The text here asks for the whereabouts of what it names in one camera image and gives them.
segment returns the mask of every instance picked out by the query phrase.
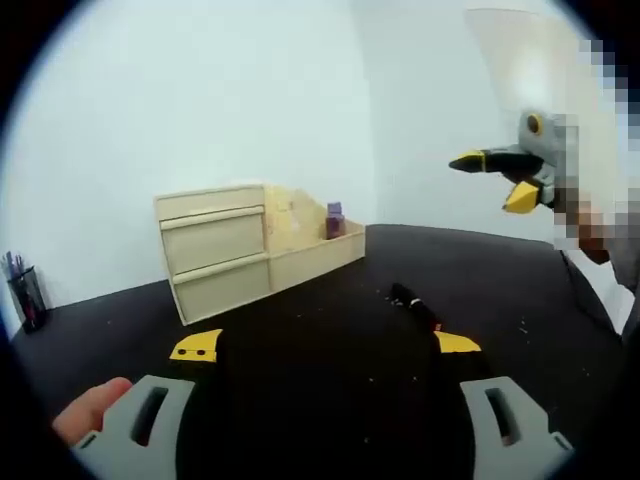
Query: black table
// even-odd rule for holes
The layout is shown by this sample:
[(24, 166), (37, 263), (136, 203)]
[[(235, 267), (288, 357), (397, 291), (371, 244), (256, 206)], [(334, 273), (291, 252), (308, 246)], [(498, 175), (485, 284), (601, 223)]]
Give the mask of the black table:
[(265, 322), (285, 332), (325, 325), (349, 335), (411, 328), (406, 312), (385, 299), (393, 282), (418, 293), (445, 331), (480, 344), (494, 372), (549, 413), (553, 430), (580, 438), (621, 367), (622, 346), (577, 308), (560, 253), (542, 242), (375, 225), (367, 228), (365, 259), (188, 328), (167, 282), (158, 282), (55, 309), (45, 328), (18, 333), (13, 345), (53, 416), (97, 383), (159, 371), (175, 343), (195, 332), (251, 335)]

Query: purple object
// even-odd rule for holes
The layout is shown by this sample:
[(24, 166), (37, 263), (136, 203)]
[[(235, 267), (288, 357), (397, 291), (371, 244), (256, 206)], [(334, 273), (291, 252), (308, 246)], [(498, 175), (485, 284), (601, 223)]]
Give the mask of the purple object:
[(344, 235), (344, 215), (342, 215), (342, 204), (340, 202), (327, 204), (326, 228), (327, 240)]
[(329, 215), (342, 215), (342, 203), (327, 203), (327, 211), (329, 212)]

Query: black pen holder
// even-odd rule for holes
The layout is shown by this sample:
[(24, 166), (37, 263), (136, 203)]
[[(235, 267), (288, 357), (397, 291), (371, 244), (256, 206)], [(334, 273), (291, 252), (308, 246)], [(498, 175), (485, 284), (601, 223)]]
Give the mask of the black pen holder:
[(35, 332), (44, 325), (47, 308), (42, 299), (34, 267), (28, 268), (21, 275), (9, 280), (8, 283), (22, 321), (22, 328), (25, 333)]

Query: drawer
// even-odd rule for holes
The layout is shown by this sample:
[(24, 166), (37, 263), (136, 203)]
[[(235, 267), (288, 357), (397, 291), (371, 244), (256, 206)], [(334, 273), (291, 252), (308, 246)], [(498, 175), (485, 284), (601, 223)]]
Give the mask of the drawer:
[(158, 220), (264, 205), (262, 185), (205, 190), (156, 198)]
[(204, 320), (270, 293), (267, 255), (240, 259), (174, 277), (185, 324)]
[(262, 207), (160, 223), (169, 271), (178, 274), (264, 251)]

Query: white wall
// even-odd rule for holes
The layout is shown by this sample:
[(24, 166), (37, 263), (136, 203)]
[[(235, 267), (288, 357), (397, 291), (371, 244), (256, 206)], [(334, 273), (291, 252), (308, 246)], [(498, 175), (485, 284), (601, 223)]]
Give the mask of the white wall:
[(346, 2), (92, 2), (15, 106), (0, 251), (55, 307), (165, 278), (157, 194), (267, 181), (373, 222), (369, 118)]
[(550, 211), (501, 210), (512, 185), (500, 175), (448, 168), (471, 148), (516, 141), (465, 24), (469, 7), (557, 14), (535, 0), (352, 0), (371, 90), (379, 221), (550, 240)]

